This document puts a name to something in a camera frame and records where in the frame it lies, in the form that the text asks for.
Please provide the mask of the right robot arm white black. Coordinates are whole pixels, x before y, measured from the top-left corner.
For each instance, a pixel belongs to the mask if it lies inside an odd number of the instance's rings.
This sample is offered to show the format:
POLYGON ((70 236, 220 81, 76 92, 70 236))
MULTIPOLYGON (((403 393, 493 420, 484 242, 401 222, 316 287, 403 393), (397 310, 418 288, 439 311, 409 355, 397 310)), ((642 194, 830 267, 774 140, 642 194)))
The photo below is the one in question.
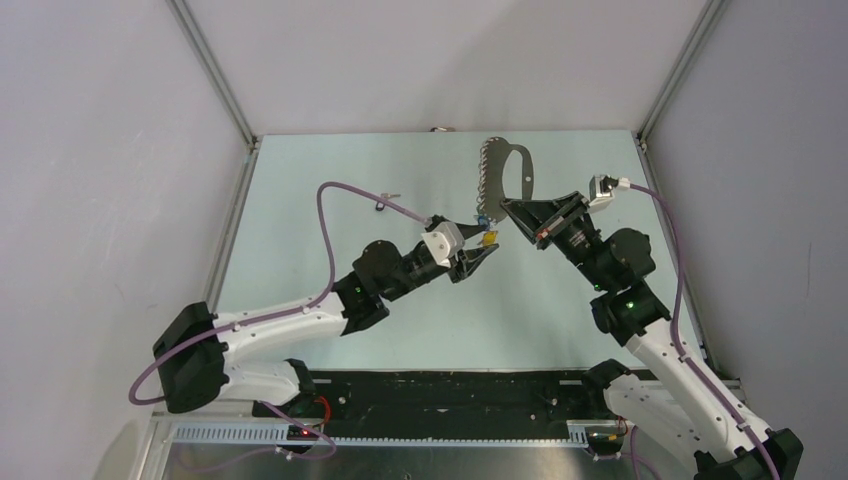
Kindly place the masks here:
POLYGON ((555 246, 593 285, 600 294, 590 303, 597 328, 664 389, 654 396, 628 367, 606 360, 583 376, 580 400, 589 415, 625 418, 696 479, 796 476, 800 439, 788 428, 772 429, 721 382, 647 284, 656 268, 648 235, 622 228, 603 238, 578 192, 553 200, 508 198, 501 205, 536 248, 555 246))

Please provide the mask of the yellow key tag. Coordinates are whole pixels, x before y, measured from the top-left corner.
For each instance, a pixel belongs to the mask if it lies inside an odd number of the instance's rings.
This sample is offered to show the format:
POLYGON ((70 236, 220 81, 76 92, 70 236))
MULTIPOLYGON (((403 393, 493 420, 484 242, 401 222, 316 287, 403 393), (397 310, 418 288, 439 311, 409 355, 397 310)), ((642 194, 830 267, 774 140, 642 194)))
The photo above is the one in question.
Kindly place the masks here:
POLYGON ((497 232, 497 231, 494 231, 494 230, 492 230, 492 231, 487 231, 487 232, 485 232, 485 233, 484 233, 484 235, 483 235, 483 237, 482 237, 482 240, 481 240, 480 244, 481 244, 482 246, 490 246, 490 245, 494 245, 494 244, 496 244, 496 243, 497 243, 497 236, 498 236, 498 232, 497 232))

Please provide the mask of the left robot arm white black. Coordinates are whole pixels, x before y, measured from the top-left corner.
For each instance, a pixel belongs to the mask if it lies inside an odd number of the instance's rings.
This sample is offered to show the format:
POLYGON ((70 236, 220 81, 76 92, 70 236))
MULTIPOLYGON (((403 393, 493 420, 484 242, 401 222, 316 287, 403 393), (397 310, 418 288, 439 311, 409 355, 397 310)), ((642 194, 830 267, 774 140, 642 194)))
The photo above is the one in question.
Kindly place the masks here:
POLYGON ((387 302, 440 277, 466 280, 498 248, 466 248, 466 239, 482 231, 440 217, 406 254, 388 240, 371 242, 350 273, 315 297, 235 313, 213 313, 204 302, 185 306, 152 347, 167 411, 245 400, 281 406, 292 416, 308 414, 316 390, 305 363, 264 361, 262 354, 364 331, 389 316, 387 302))

